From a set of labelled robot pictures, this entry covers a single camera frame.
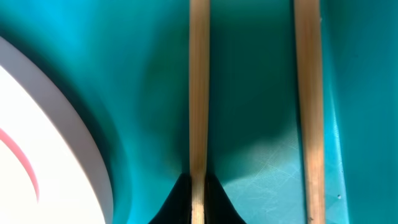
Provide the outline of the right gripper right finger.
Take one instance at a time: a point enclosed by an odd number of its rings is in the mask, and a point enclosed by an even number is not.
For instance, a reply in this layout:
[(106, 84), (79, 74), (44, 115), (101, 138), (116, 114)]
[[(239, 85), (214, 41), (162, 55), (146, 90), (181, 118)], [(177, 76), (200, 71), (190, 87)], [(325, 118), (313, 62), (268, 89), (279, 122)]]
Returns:
[(246, 224), (233, 207), (220, 181), (214, 174), (205, 178), (205, 223)]

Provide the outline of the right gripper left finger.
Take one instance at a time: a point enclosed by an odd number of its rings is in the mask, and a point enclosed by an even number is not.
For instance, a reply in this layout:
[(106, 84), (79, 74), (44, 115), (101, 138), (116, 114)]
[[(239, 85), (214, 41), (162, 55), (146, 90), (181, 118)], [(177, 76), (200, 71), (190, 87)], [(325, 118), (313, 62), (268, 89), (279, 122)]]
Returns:
[(149, 224), (191, 224), (191, 214), (192, 181), (189, 174), (181, 174)]

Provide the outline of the pink plate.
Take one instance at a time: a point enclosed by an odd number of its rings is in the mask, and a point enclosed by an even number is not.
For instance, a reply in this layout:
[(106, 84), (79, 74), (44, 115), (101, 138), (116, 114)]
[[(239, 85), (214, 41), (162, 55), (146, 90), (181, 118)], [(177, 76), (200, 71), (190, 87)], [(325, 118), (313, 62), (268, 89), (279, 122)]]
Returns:
[(57, 86), (1, 41), (1, 129), (22, 149), (40, 189), (1, 141), (1, 222), (111, 223), (113, 194), (90, 132)]

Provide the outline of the small pink bowl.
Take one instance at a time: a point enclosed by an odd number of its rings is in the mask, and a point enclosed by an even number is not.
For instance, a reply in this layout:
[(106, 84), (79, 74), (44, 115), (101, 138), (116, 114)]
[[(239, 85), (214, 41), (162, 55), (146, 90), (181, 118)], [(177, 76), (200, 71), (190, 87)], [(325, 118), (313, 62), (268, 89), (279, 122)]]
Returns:
[(11, 152), (16, 156), (18, 161), (27, 172), (27, 175), (29, 176), (29, 179), (34, 187), (36, 201), (38, 202), (40, 198), (39, 183), (27, 156), (24, 154), (18, 144), (3, 129), (1, 129), (1, 141), (11, 150)]

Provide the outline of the wooden chopstick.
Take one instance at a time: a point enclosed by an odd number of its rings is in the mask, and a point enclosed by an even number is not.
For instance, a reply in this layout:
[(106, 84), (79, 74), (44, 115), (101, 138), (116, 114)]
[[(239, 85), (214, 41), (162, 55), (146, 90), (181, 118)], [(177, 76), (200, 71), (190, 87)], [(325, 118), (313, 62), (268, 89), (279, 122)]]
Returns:
[(192, 224), (205, 223), (205, 175), (210, 83), (210, 0), (190, 0), (189, 156)]
[(307, 222), (325, 224), (322, 38), (319, 0), (294, 0)]

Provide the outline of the teal serving tray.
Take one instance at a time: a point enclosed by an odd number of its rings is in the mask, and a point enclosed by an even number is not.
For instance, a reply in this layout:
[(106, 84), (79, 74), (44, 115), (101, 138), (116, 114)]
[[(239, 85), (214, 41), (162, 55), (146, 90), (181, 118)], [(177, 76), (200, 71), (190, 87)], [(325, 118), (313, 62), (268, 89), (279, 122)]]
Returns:
[[(306, 223), (292, 1), (211, 2), (208, 171), (247, 223)], [(327, 223), (397, 222), (397, 2), (320, 3)], [(2, 0), (103, 156), (115, 223), (189, 170), (188, 1)]]

